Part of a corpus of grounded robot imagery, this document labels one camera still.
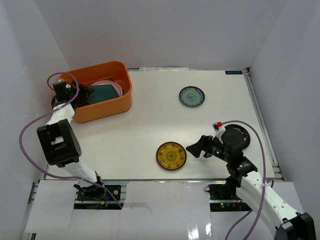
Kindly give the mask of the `teal square plate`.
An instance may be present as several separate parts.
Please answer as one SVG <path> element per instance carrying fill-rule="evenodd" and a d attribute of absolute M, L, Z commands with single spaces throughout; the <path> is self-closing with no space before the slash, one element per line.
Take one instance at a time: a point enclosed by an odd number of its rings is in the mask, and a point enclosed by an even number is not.
<path fill-rule="evenodd" d="M 90 105 L 119 97 L 118 92 L 112 85 L 94 85 L 89 88 L 93 90 L 87 99 L 87 103 Z"/>

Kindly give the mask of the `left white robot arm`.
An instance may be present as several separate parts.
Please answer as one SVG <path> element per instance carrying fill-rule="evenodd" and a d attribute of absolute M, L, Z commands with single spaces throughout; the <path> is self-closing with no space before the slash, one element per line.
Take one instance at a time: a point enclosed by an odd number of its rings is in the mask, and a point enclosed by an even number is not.
<path fill-rule="evenodd" d="M 76 89 L 63 79 L 52 87 L 55 91 L 52 100 L 53 113 L 46 125 L 36 130 L 44 156 L 51 166 L 69 172 L 77 179 L 81 189 L 99 200 L 105 196 L 106 187 L 97 172 L 81 159 L 82 149 L 71 127 L 75 106 L 69 103 L 69 100 Z"/>

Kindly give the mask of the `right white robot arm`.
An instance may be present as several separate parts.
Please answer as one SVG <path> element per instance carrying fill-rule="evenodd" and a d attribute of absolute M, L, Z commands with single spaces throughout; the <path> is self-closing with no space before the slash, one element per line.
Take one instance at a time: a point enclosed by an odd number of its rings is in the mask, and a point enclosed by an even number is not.
<path fill-rule="evenodd" d="M 308 213 L 300 213 L 263 182 L 257 167 L 244 156 L 250 144 L 244 136 L 223 133 L 221 138 L 203 135 L 186 147 L 194 157 L 216 157 L 227 163 L 226 195 L 243 200 L 268 227 L 275 240 L 314 240 L 315 223 Z"/>

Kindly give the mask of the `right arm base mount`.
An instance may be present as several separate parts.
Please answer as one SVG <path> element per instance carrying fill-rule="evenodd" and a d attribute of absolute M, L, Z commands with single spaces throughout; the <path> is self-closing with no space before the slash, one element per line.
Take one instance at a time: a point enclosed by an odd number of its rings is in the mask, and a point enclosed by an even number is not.
<path fill-rule="evenodd" d="M 248 212 L 248 204 L 236 196 L 235 189 L 229 188 L 225 179 L 209 179 L 204 191 L 209 196 L 209 206 L 212 213 Z"/>

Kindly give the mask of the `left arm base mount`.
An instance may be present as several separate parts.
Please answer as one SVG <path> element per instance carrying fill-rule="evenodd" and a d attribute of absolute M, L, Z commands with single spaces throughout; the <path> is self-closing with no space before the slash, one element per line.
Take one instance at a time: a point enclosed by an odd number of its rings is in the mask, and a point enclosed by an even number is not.
<path fill-rule="evenodd" d="M 73 208 L 75 210 L 121 210 L 125 200 L 125 197 L 122 196 L 123 187 L 116 184 L 107 184 L 105 187 L 121 206 L 114 201 L 108 192 L 100 188 L 96 196 L 85 195 L 78 189 Z"/>

